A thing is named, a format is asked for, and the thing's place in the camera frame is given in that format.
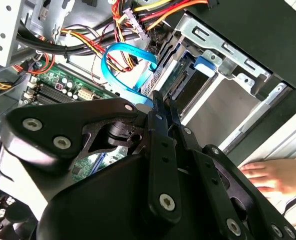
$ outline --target finger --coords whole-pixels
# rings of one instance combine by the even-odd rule
[[[276,191],[272,187],[261,186],[261,187],[257,187],[257,189],[262,193],[262,195],[264,195],[266,198],[270,200],[280,197],[282,195],[281,192]]]
[[[241,170],[241,172],[249,179],[265,177],[268,175],[266,169],[250,169],[250,170]]]
[[[240,170],[251,170],[251,169],[264,169],[265,164],[264,162],[253,162],[246,165],[241,166]]]
[[[255,187],[268,187],[273,188],[274,187],[274,181],[272,181],[269,177],[254,177],[249,178],[249,181],[255,186]]]

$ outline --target computer fan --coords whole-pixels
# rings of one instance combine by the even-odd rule
[[[16,200],[8,204],[4,198],[0,199],[0,239],[1,240],[28,240],[37,225],[30,208]]]

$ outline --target blue cable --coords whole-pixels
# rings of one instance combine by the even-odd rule
[[[121,81],[119,81],[110,71],[107,64],[107,55],[109,52],[112,52],[112,51],[123,51],[133,56],[136,56],[140,59],[144,59],[150,62],[149,68],[141,75],[141,77],[136,82],[133,89],[126,86]],[[149,105],[150,107],[153,107],[152,100],[137,91],[140,89],[142,84],[144,84],[144,82],[150,77],[150,75],[153,74],[156,68],[157,68],[157,60],[155,55],[147,51],[144,51],[142,49],[139,49],[135,46],[132,46],[126,43],[121,43],[121,42],[115,43],[109,46],[105,51],[105,53],[103,54],[102,61],[101,61],[101,70],[102,70],[103,77],[111,86],[117,86],[124,90],[122,93],[120,93],[122,98],[132,102],[133,104],[146,104],[146,105]]]

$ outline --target screw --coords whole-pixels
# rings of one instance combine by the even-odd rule
[[[286,230],[286,232],[288,233],[288,235],[289,235],[292,239],[295,239],[295,238],[296,238],[295,234],[293,233],[293,231],[292,231],[289,227],[284,226],[284,229]]]
[[[184,128],[184,131],[185,131],[186,133],[188,133],[188,134],[192,134],[192,131],[191,131],[189,128],[187,128],[187,127]]]
[[[58,136],[53,140],[54,146],[59,149],[68,149],[71,147],[71,142],[65,136]]]
[[[42,62],[40,62],[40,61],[38,61],[38,62],[36,62],[36,65],[37,65],[37,67],[42,67]]]
[[[240,236],[241,235],[241,229],[239,227],[239,225],[236,223],[235,220],[228,218],[227,221],[227,226],[229,228],[229,230],[235,234],[236,236]]]
[[[133,107],[131,107],[130,105],[125,104],[124,106],[126,107],[127,110],[133,111]]]
[[[211,150],[212,150],[215,154],[219,154],[218,149],[216,149],[215,147],[212,147]]]
[[[167,211],[173,211],[174,207],[176,206],[172,197],[165,193],[160,195],[159,201],[161,206],[163,206],[163,208]]]
[[[156,114],[156,117],[162,120],[162,116],[160,116],[159,114]]]
[[[275,224],[271,224],[271,227],[273,231],[278,235],[278,237],[282,238],[282,232],[280,231],[280,229]]]
[[[38,131],[42,128],[42,122],[35,118],[27,118],[22,122],[24,128],[30,131]]]

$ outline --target blue drive tab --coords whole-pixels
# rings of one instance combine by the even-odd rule
[[[197,69],[198,71],[202,72],[208,77],[213,77],[215,74],[215,65],[202,56],[197,57],[196,62],[194,63],[194,68]]]

